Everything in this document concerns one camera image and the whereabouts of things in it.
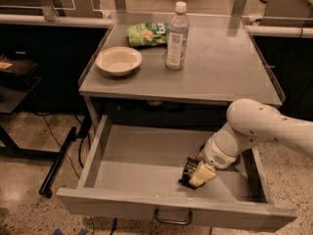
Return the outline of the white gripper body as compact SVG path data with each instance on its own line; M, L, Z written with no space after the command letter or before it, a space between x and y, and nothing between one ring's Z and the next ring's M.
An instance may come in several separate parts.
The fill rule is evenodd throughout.
M213 136L211 136L205 143L202 153L203 159L218 169L226 169L237 159L236 157L231 157L223 153L218 148Z

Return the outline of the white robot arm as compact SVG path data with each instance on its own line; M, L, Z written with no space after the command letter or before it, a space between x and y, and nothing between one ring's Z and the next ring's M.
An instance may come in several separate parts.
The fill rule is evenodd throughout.
M313 157L313 122L283 116L277 109L250 99L234 101L227 122L215 132L187 168L188 183L198 188L215 176L215 170L232 165L245 150L269 138L298 153Z

